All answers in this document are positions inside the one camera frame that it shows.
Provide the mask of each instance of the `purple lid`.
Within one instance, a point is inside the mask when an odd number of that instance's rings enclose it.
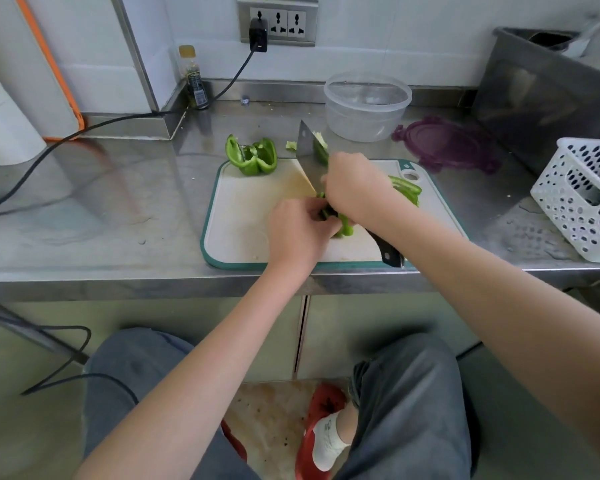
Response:
[[[392,134],[394,141],[404,141],[407,149],[420,158],[418,162],[432,173],[444,167],[477,168],[494,173],[500,162],[493,158],[493,140],[478,128],[464,128],[437,116],[428,116],[400,125]]]

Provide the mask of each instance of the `left hand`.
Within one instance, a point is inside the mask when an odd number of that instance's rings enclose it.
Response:
[[[337,217],[322,221],[327,200],[305,197],[281,200],[269,214],[269,265],[289,266],[305,275],[322,257],[329,239],[342,227]]]

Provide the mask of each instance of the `clear plastic bowl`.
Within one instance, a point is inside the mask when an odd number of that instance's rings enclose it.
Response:
[[[369,143],[388,137],[411,102],[401,80],[372,72],[343,72],[324,85],[327,124],[339,136]]]

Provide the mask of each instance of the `power adapter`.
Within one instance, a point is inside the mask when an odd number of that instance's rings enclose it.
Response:
[[[266,52],[269,41],[269,23],[261,17],[252,18],[249,25],[249,47],[252,52]]]

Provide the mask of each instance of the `red slipper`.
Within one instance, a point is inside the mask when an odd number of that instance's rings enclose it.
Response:
[[[229,428],[229,425],[226,423],[226,421],[224,419],[222,420],[222,423],[220,423],[220,428],[222,428],[224,437],[227,440],[229,440],[229,443],[231,443],[231,446],[233,447],[233,449],[238,453],[238,456],[240,456],[241,459],[247,461],[246,448],[243,446],[242,443],[240,443],[238,438],[236,438],[235,436],[233,436],[231,434],[231,428]]]
[[[341,409],[347,403],[347,398],[339,387],[332,384],[320,384],[315,388],[309,411],[304,420],[304,438],[296,456],[296,480],[328,480],[330,472],[318,470],[313,462],[313,444],[315,434],[313,428],[320,419]]]

